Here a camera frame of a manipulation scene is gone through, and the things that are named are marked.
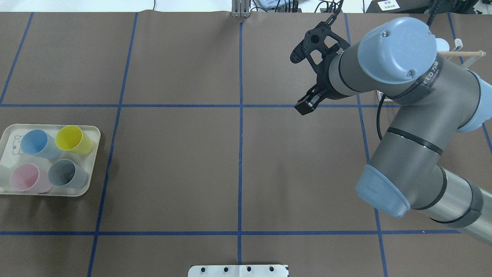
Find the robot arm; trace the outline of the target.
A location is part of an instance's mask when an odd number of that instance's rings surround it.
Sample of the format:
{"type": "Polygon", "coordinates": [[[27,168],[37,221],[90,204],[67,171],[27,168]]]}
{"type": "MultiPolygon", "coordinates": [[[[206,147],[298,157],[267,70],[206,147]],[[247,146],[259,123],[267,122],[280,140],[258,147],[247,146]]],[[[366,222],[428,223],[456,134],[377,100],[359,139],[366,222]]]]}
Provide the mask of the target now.
{"type": "Polygon", "coordinates": [[[491,118],[491,85],[439,54],[429,26],[416,18],[393,19],[353,45],[331,30],[335,18],[308,30],[290,54],[317,75],[295,109],[306,115],[325,99],[385,93],[400,108],[364,166],[357,195],[389,216],[414,209],[491,244],[491,193],[438,165],[455,133],[491,118]]]}

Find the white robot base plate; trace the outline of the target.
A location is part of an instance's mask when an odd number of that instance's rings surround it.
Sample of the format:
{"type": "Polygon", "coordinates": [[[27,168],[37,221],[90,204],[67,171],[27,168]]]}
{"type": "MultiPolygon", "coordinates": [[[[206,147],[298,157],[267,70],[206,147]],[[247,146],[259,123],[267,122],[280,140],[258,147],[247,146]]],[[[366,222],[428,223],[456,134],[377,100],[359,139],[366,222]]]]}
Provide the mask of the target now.
{"type": "Polygon", "coordinates": [[[288,277],[288,265],[197,265],[188,270],[188,277],[288,277]]]}

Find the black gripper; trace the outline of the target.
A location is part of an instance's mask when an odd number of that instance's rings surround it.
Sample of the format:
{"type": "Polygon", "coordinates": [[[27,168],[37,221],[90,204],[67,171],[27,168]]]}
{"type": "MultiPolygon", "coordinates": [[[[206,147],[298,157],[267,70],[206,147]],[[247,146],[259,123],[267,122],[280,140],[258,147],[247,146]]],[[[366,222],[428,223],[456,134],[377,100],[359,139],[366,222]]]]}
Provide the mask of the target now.
{"type": "Polygon", "coordinates": [[[301,115],[314,112],[318,105],[325,99],[340,100],[348,98],[341,93],[330,81],[330,65],[334,58],[324,58],[319,64],[310,61],[312,69],[316,73],[316,84],[294,105],[295,110],[301,115]]]}

